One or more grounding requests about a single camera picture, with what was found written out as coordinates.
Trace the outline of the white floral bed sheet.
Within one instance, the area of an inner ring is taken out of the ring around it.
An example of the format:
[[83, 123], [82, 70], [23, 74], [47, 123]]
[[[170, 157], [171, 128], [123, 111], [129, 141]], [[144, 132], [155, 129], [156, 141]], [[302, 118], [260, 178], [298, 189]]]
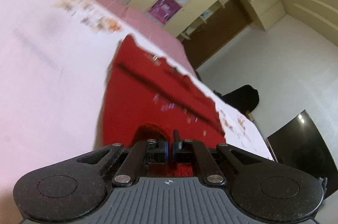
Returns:
[[183, 74], [180, 62], [93, 0], [1, 0], [1, 201], [27, 172], [90, 151], [108, 66], [128, 34]]

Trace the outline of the red knit sweater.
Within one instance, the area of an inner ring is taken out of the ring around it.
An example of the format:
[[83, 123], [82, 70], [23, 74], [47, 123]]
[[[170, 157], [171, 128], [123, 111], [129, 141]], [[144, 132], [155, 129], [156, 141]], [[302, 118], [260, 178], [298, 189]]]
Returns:
[[225, 133], [212, 99], [170, 66], [165, 58], [136, 45], [126, 36], [110, 65], [101, 111], [103, 145], [164, 138], [173, 148], [173, 132], [214, 148]]

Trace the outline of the brown wooden door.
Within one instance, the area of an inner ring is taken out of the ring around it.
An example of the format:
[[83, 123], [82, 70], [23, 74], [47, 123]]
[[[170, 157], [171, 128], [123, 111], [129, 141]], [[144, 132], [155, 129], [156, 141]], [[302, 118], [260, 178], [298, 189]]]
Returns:
[[240, 0], [229, 0], [183, 40], [193, 69], [199, 68], [252, 23]]

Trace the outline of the black bag on chair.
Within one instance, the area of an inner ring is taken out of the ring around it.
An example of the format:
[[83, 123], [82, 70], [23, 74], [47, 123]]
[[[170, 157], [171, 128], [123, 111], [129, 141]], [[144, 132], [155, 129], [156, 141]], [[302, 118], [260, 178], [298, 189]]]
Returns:
[[259, 93], [251, 85], [244, 85], [228, 94], [213, 90], [223, 102], [237, 109], [243, 115], [251, 113], [259, 105]]

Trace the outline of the pink bed cover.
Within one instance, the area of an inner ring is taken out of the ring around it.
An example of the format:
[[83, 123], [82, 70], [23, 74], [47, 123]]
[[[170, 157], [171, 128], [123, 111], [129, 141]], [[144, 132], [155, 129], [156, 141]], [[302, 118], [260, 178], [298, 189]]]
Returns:
[[180, 89], [199, 84], [182, 43], [156, 22], [118, 0], [89, 1], [120, 27], [115, 32], [117, 48], [110, 62], [110, 84], [114, 79], [128, 79], [133, 84], [144, 80]]

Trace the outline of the black television screen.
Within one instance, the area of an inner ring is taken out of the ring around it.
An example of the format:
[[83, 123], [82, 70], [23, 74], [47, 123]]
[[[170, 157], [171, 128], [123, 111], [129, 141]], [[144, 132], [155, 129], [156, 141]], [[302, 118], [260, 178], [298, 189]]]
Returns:
[[306, 110], [266, 138], [275, 161], [316, 178], [320, 174], [321, 135]]

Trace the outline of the purple poster lower right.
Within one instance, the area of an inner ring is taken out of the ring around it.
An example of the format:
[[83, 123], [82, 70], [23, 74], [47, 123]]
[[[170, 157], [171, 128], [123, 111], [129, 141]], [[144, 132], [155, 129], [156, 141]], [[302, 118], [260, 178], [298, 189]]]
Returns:
[[181, 8], [175, 0], [157, 0], [147, 13], [165, 25]]

